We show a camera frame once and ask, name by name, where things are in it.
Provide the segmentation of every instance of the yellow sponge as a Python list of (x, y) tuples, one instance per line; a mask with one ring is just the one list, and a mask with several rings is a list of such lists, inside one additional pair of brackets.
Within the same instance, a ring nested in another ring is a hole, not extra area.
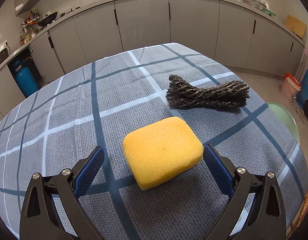
[(123, 152), (137, 184), (146, 190), (198, 164), (203, 145), (184, 120), (169, 117), (126, 135)]

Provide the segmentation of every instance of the blue plaid tablecloth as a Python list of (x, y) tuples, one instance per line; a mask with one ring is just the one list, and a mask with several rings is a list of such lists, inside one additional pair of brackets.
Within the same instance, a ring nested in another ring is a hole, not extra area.
[[(273, 171), (281, 187), (288, 227), (308, 189), (299, 145), (260, 96), (250, 89), (247, 106), (228, 110), (170, 109), (168, 77), (194, 86), (240, 80), (226, 67), (182, 45), (145, 47), (77, 69), (24, 100), (0, 122), (0, 216), (19, 237), (20, 213), (33, 173), (58, 174), (86, 158), (96, 145), (105, 162), (79, 199), (107, 240), (198, 240), (217, 220), (222, 195), (204, 161), (153, 189), (142, 191), (122, 153), (125, 135), (163, 118), (179, 116), (200, 141), (211, 143), (250, 173)], [(250, 209), (250, 195), (234, 229)], [(64, 228), (75, 234), (54, 197)]]

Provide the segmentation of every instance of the black rope bundle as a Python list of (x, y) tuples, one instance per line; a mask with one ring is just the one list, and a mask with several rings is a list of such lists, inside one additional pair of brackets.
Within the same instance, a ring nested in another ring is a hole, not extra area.
[(243, 81), (233, 80), (215, 87), (197, 88), (177, 75), (170, 75), (169, 80), (166, 99), (173, 108), (243, 107), (249, 98), (249, 86)]

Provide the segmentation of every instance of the silver screw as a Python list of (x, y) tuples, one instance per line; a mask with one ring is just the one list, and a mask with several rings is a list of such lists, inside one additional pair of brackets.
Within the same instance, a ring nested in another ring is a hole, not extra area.
[(275, 177), (275, 174), (270, 171), (269, 173), (267, 173), (267, 176), (272, 179)]
[(244, 174), (246, 172), (246, 170), (243, 167), (238, 167), (237, 168), (238, 173), (240, 174)]
[(39, 178), (39, 173), (34, 173), (33, 174), (33, 179), (38, 179)]
[(65, 170), (62, 171), (62, 174), (63, 174), (64, 176), (66, 176), (66, 175), (68, 175), (68, 174), (70, 174), (70, 173), (71, 173), (71, 170), (70, 170), (70, 169), (65, 169)]

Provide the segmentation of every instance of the cutting board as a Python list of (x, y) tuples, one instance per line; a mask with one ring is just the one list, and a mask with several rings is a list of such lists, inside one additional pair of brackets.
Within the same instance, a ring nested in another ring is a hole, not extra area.
[(307, 28), (305, 23), (296, 19), (295, 17), (292, 17), (292, 15), (287, 15), (285, 26), (301, 38), (304, 37)]

